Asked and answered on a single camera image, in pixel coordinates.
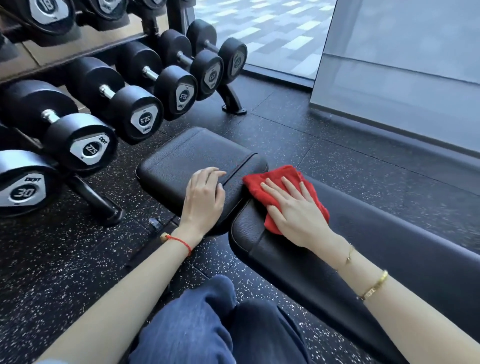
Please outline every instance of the forearm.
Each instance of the forearm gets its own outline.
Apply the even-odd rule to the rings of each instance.
[[[339,275],[357,295],[381,277],[382,270],[357,251],[346,263],[349,245],[337,236]],[[393,277],[365,301],[392,342],[411,364],[477,363],[480,345]]]
[[[172,233],[187,243],[189,233]],[[38,359],[71,364],[117,363],[138,333],[188,249],[168,240],[118,282]]]

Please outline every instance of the red string bracelet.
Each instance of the red string bracelet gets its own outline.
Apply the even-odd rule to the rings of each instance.
[[[165,235],[165,237],[167,238],[167,240],[169,240],[169,239],[176,240],[176,241],[182,243],[183,245],[185,245],[188,249],[188,255],[187,256],[190,256],[190,254],[192,254],[192,248],[186,242],[184,242],[182,239],[176,238],[176,237],[168,235],[168,234]]]

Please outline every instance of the dumbbell weight label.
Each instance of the dumbbell weight label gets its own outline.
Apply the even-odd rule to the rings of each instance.
[[[210,67],[210,69],[205,74],[204,82],[211,90],[213,90],[218,83],[218,77],[220,75],[221,69],[222,67],[220,66],[220,64],[216,63],[212,67]]]
[[[122,0],[97,0],[100,9],[105,14],[110,14],[122,2]]]
[[[100,161],[109,143],[110,138],[106,134],[84,137],[72,143],[70,153],[91,166]]]
[[[70,10],[64,0],[29,0],[32,18],[42,25],[49,25],[68,18]]]
[[[237,50],[235,52],[235,55],[233,56],[232,71],[230,72],[232,77],[235,76],[240,71],[244,62],[245,62],[245,54],[242,51]]]
[[[177,96],[177,110],[183,110],[186,105],[191,101],[193,98],[193,94],[195,93],[195,88],[189,84],[179,84],[177,89],[175,90],[175,95]]]
[[[158,109],[155,105],[151,104],[143,109],[139,109],[132,114],[130,122],[137,128],[142,134],[147,134],[152,130],[152,126],[155,123]]]
[[[33,206],[46,196],[44,175],[29,173],[0,191],[0,207]]]

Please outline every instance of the person's left arm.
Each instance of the person's left arm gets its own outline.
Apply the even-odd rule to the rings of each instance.
[[[218,177],[225,172],[209,167],[190,179],[180,225],[171,236],[192,249],[218,221],[225,191]],[[154,308],[188,248],[167,240],[74,322],[37,360],[69,364],[118,363]]]

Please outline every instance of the person's left hand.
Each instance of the person's left hand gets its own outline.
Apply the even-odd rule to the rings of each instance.
[[[172,236],[188,240],[193,249],[216,224],[223,211],[225,190],[218,178],[226,172],[216,167],[198,170],[188,182],[180,225]]]

